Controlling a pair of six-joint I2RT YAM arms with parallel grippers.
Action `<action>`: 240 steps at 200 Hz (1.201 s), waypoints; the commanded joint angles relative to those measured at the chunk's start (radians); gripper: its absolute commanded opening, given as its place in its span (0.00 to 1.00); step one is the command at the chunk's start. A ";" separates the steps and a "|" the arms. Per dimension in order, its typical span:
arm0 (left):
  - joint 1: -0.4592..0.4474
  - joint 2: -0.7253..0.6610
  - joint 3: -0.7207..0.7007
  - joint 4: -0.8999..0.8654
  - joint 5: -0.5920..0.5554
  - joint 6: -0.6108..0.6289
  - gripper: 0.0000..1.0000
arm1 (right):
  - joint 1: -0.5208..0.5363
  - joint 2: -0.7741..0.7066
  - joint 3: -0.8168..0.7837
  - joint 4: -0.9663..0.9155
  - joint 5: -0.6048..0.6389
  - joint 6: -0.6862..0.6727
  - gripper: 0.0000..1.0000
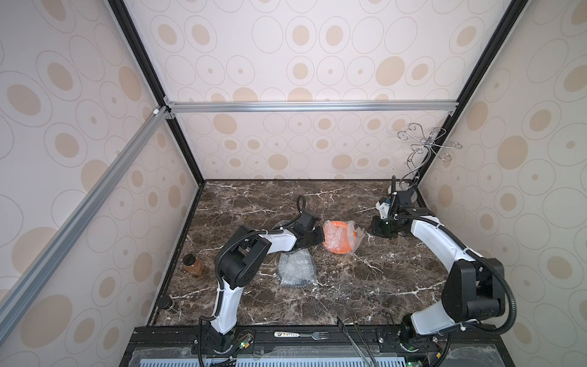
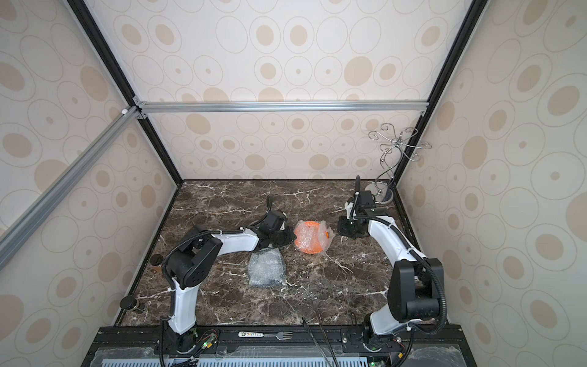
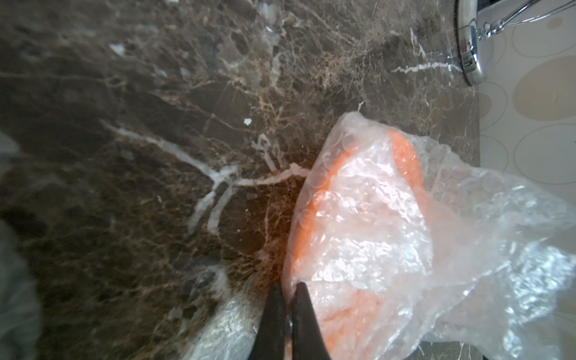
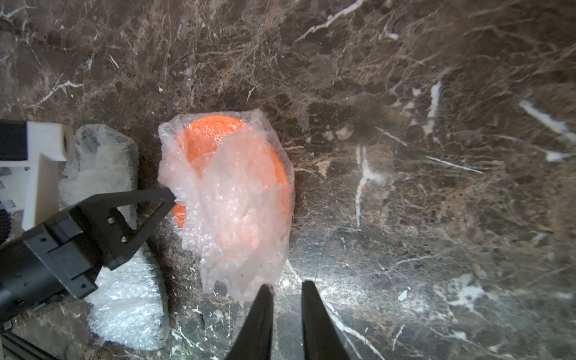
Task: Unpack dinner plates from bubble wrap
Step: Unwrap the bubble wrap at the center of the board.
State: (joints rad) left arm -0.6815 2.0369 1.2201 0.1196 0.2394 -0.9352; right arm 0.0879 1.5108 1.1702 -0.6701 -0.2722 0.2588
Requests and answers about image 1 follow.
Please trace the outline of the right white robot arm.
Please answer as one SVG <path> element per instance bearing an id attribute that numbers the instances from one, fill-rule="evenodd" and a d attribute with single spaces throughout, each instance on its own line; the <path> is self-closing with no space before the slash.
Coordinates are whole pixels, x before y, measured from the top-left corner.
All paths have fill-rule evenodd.
<path id="1" fill-rule="evenodd" d="M 398 338 L 408 345 L 422 336 L 472 327 L 491 335 L 513 328 L 518 316 L 514 293 L 505 280 L 504 266 L 469 248 L 425 206 L 417 206 L 412 189 L 394 184 L 376 203 L 374 235 L 396 238 L 412 234 L 422 241 L 448 271 L 441 298 L 424 310 L 404 316 Z"/>

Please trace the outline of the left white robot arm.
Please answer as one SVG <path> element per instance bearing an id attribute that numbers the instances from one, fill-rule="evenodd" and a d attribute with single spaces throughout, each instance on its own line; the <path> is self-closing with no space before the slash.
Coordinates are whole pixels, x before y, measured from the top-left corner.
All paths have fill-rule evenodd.
<path id="1" fill-rule="evenodd" d="M 244 287 L 257 275 L 265 257 L 318 246 L 325 240 L 320 218 L 306 209 L 306 198 L 297 197 L 297 216 L 271 230 L 242 225 L 220 249 L 214 274 L 218 281 L 213 313 L 200 327 L 212 350 L 224 354 L 232 348 L 237 313 Z"/>

